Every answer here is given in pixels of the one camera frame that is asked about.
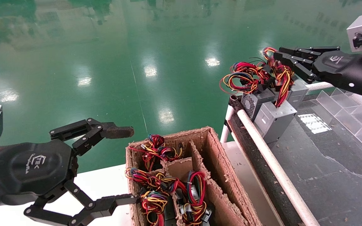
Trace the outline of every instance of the bundle of colorful wires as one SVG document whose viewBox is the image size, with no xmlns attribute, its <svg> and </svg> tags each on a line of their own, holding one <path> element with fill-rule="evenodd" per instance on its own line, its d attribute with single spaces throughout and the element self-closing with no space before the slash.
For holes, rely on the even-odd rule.
<svg viewBox="0 0 362 226">
<path fill-rule="evenodd" d="M 136 168 L 127 168 L 125 170 L 125 177 L 140 183 L 142 186 L 148 186 L 150 190 L 154 189 L 156 191 L 172 193 L 179 188 L 184 194 L 187 194 L 185 185 L 178 178 L 164 176 L 162 173 L 151 176 L 145 171 Z"/>
<path fill-rule="evenodd" d="M 142 156 L 147 171 L 153 170 L 153 165 L 158 159 L 163 161 L 173 161 L 179 159 L 182 155 L 182 145 L 179 149 L 165 147 L 164 138 L 157 134 L 149 134 L 149 144 L 141 145 L 142 150 L 130 147 L 130 149 L 138 152 L 144 152 Z"/>
<path fill-rule="evenodd" d="M 278 81 L 276 85 L 281 84 L 279 96 L 275 102 L 276 107 L 280 107 L 283 102 L 287 99 L 288 90 L 290 86 L 294 84 L 293 75 L 294 72 L 290 67 L 283 65 L 280 61 L 275 60 L 273 56 L 270 56 L 269 53 L 274 53 L 277 50 L 271 47 L 266 47 L 263 49 L 263 57 L 267 60 L 267 64 L 271 67 L 273 74 Z"/>
<path fill-rule="evenodd" d="M 150 176 L 151 175 L 146 173 L 145 171 L 136 168 L 129 167 L 125 170 L 126 178 L 140 183 L 142 186 L 145 186 L 147 184 Z"/>
<path fill-rule="evenodd" d="M 164 137 L 158 134 L 149 134 L 148 139 L 152 148 L 164 147 Z"/>
<path fill-rule="evenodd" d="M 167 204 L 168 193 L 147 191 L 141 195 L 142 208 L 146 211 L 146 218 L 151 226 L 164 226 L 164 208 Z M 156 220 L 152 222 L 149 214 L 156 214 Z"/>
<path fill-rule="evenodd" d="M 192 184 L 195 184 L 199 196 L 198 200 L 195 200 L 192 195 L 192 190 L 191 190 Z M 188 174 L 188 181 L 187 181 L 187 192 L 188 192 L 187 196 L 188 196 L 188 201 L 191 204 L 194 220 L 192 222 L 188 221 L 187 215 L 183 214 L 185 225 L 192 226 L 192 225 L 200 225 L 202 223 L 201 217 L 205 214 L 206 210 L 206 202 L 204 201 L 205 191 L 206 191 L 205 174 L 203 172 L 190 171 Z"/>
<path fill-rule="evenodd" d="M 277 97 L 277 101 L 275 102 L 275 106 L 280 107 L 280 105 L 283 104 L 283 102 L 287 99 L 288 90 L 290 86 L 292 86 L 294 83 L 292 79 L 294 72 L 289 67 L 283 65 L 282 63 L 280 63 L 280 61 L 275 60 L 273 56 L 270 55 L 274 52 L 276 52 L 276 49 L 266 47 L 263 50 L 263 57 L 266 59 L 266 61 L 256 57 L 259 60 L 255 60 L 253 62 L 259 61 L 258 64 L 252 64 L 253 62 L 235 63 L 230 68 L 230 71 L 232 73 L 224 76 L 220 80 L 220 89 L 227 94 L 234 95 L 237 93 L 254 93 L 258 90 L 258 86 L 260 84 L 265 84 L 266 87 L 280 86 L 279 96 Z M 239 79 L 241 85 L 237 85 L 234 82 L 236 78 Z M 229 93 L 225 91 L 222 88 L 222 82 L 231 90 L 236 91 L 236 93 Z"/>
</svg>

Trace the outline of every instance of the white table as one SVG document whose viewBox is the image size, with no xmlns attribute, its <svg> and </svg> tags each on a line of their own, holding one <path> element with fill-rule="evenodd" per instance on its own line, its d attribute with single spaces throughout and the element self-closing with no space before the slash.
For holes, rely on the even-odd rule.
<svg viewBox="0 0 362 226">
<path fill-rule="evenodd" d="M 279 225 L 263 190 L 253 176 L 245 155 L 241 153 L 235 142 L 224 143 L 223 146 L 263 225 Z M 96 200 L 103 196 L 128 193 L 124 171 L 125 165 L 113 166 L 80 173 L 74 181 L 91 199 Z M 23 211 L 30 205 L 31 203 L 21 206 L 0 206 L 0 225 L 46 226 L 46 224 L 35 222 L 23 215 Z M 65 193 L 55 202 L 47 204 L 45 209 L 73 216 L 79 213 L 83 206 L 72 195 Z M 98 218 L 89 224 L 89 226 L 107 225 L 132 225 L 129 206 L 119 206 L 111 217 Z"/>
</svg>

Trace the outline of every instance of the white pipe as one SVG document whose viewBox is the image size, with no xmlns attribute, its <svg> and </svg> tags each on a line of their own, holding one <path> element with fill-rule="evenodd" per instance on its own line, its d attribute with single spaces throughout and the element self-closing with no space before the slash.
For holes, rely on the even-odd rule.
<svg viewBox="0 0 362 226">
<path fill-rule="evenodd" d="M 227 106 L 226 112 L 226 120 L 230 120 L 231 116 L 234 114 L 234 109 L 230 105 Z M 220 137 L 220 143 L 226 143 L 228 137 L 228 127 L 226 125 L 223 126 L 222 136 Z"/>
<path fill-rule="evenodd" d="M 228 137 L 228 127 L 224 125 L 222 130 L 222 136 L 220 137 L 220 143 L 226 143 L 227 137 Z"/>
<path fill-rule="evenodd" d="M 280 186 L 283 188 L 287 197 L 290 199 L 298 215 L 303 220 L 303 223 L 306 226 L 319 226 L 318 221 L 316 220 L 312 212 L 309 210 L 308 206 L 304 202 L 303 198 L 300 196 L 296 187 L 294 187 L 293 183 L 290 181 L 286 172 L 284 172 L 282 166 L 280 166 L 276 157 L 273 155 L 272 151 L 269 149 L 268 145 L 263 140 L 262 136 L 259 134 L 258 130 L 256 129 L 256 127 L 248 117 L 247 113 L 244 111 L 244 109 L 241 109 L 237 112 L 237 115 L 240 118 L 243 125 L 245 126 L 252 140 L 258 147 L 259 151 L 261 152 L 263 158 L 269 165 L 270 169 L 274 173 Z"/>
<path fill-rule="evenodd" d="M 312 83 L 312 84 L 307 84 L 305 86 L 308 88 L 308 91 L 320 90 L 320 89 L 326 89 L 326 88 L 333 87 L 332 84 L 327 83 L 327 82 Z"/>
</svg>

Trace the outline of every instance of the green epoxy floor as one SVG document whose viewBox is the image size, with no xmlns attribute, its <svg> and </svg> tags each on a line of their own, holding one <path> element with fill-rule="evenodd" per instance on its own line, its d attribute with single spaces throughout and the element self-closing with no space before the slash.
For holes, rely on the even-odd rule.
<svg viewBox="0 0 362 226">
<path fill-rule="evenodd" d="M 129 142 L 211 126 L 229 67 L 266 46 L 342 46 L 361 0 L 0 0 L 0 145 L 49 140 L 93 117 L 133 126 L 79 159 L 125 163 Z"/>
</svg>

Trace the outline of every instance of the logo on robot hand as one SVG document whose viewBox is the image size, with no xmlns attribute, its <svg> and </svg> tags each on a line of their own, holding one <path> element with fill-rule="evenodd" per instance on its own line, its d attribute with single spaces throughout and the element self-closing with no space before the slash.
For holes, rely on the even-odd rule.
<svg viewBox="0 0 362 226">
<path fill-rule="evenodd" d="M 31 165 L 34 166 L 35 169 L 39 169 L 39 165 L 43 165 L 44 161 L 46 160 L 46 157 L 43 155 L 38 155 L 36 157 L 33 157 L 31 161 Z"/>
<path fill-rule="evenodd" d="M 31 156 L 27 160 L 25 174 L 29 173 L 30 166 L 34 166 L 34 169 L 40 169 L 40 165 L 44 164 L 44 162 L 46 160 L 46 156 L 43 156 L 43 155 L 35 156 L 35 155 L 36 155 L 35 153 L 31 154 Z"/>
</svg>

